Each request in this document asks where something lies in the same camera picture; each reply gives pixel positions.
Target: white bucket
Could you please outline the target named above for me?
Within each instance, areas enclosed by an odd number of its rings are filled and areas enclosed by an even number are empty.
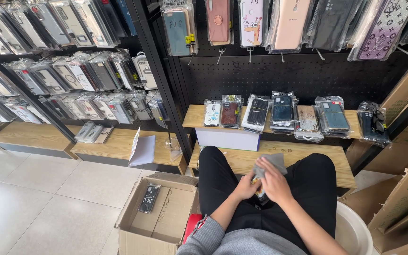
[[[335,240],[350,255],[371,255],[373,239],[366,224],[354,210],[337,201]]]

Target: purple glitter phone case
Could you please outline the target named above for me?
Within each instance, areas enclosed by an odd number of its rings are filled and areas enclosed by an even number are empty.
[[[402,27],[408,20],[408,0],[386,0],[375,20],[358,53],[359,60],[388,57],[387,54],[396,45]]]

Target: metal hook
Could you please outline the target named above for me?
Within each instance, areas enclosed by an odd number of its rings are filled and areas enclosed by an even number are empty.
[[[220,49],[219,49],[220,56],[218,57],[217,64],[220,62],[221,55],[222,55],[223,52],[225,52],[225,51],[226,51],[226,47],[220,47]]]
[[[405,51],[404,49],[402,49],[401,47],[396,46],[396,49],[398,49],[398,50],[400,50],[400,51],[402,51],[402,52],[404,52],[405,54],[407,54],[407,55],[408,55],[408,52],[407,52],[407,51]]]
[[[195,54],[193,53],[193,55],[191,55],[191,58],[190,58],[190,62],[188,62],[188,65],[190,65],[190,63],[191,63],[191,61],[193,60],[193,57],[195,56]]]
[[[254,50],[254,47],[248,48],[247,51],[250,52],[250,63],[251,63],[251,52]]]
[[[321,60],[325,60],[325,58],[322,57],[322,55],[320,54],[319,49],[316,49],[316,51],[317,51],[317,53],[319,54],[320,59],[321,59]]]

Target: gray sweater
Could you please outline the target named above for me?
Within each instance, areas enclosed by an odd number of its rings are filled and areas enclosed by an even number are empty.
[[[196,224],[176,255],[306,255],[290,241],[265,230],[240,229],[224,234],[210,217]]]

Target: tile floor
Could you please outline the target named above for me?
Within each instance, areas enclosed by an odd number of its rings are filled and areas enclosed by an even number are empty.
[[[153,172],[0,150],[0,255],[116,255],[117,217]],[[362,171],[356,182],[388,177]]]

